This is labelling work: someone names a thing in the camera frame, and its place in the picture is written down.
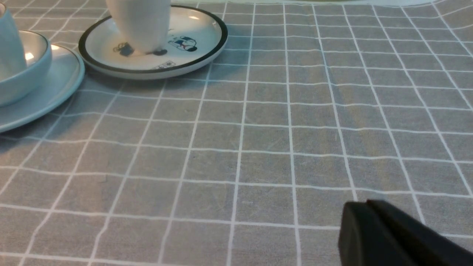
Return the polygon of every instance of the light blue bowl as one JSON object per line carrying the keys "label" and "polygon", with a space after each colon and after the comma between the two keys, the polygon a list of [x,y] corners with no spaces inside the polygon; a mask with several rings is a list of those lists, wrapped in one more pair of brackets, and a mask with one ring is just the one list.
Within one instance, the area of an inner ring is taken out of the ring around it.
{"label": "light blue bowl", "polygon": [[53,54],[48,39],[32,31],[19,31],[25,50],[27,68],[0,81],[0,107],[13,104],[43,82],[51,67]]}

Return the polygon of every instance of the black object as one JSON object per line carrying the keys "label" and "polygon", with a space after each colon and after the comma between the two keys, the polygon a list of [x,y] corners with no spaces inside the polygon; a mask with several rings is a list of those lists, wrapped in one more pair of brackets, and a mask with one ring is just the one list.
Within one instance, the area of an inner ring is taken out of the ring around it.
{"label": "black object", "polygon": [[154,51],[153,54],[158,55],[158,56],[165,55],[165,54],[167,54],[167,50],[163,49],[161,51]]}
{"label": "black object", "polygon": [[123,47],[120,48],[120,55],[123,56],[130,56],[135,52],[135,49],[133,49],[130,44],[125,43]]}
{"label": "black object", "polygon": [[338,242],[343,266],[473,266],[473,254],[385,201],[347,202]]}

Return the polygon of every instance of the saucer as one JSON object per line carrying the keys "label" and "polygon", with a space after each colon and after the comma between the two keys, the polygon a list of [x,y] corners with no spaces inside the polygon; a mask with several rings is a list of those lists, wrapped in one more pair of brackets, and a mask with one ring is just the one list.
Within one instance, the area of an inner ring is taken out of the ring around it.
{"label": "saucer", "polygon": [[85,68],[80,56],[51,45],[53,62],[43,83],[18,102],[0,107],[0,133],[22,126],[49,113],[67,100],[81,84]]}
{"label": "saucer", "polygon": [[207,11],[171,7],[167,53],[142,54],[121,36],[112,17],[90,27],[79,40],[79,52],[93,69],[118,78],[156,80],[197,70],[214,60],[228,39],[225,23]]}

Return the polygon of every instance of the gray tablecloth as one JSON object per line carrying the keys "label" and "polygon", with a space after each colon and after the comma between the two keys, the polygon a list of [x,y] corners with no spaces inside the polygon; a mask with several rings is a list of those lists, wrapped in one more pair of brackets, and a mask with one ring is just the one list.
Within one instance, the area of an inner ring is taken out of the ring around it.
{"label": "gray tablecloth", "polygon": [[[107,15],[6,4],[71,48]],[[213,64],[88,70],[0,134],[0,264],[338,265],[342,206],[367,198],[473,251],[472,5],[199,5],[229,28]]]}

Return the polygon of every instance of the white saucer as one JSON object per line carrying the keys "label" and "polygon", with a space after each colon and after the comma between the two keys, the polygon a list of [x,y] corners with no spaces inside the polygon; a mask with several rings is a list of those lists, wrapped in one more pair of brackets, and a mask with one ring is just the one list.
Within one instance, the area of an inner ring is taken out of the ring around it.
{"label": "white saucer", "polygon": [[90,27],[79,40],[79,52],[93,69],[114,77],[156,80],[197,70],[214,60],[228,39],[225,23],[201,9],[172,6],[164,55],[131,48],[111,19]]}

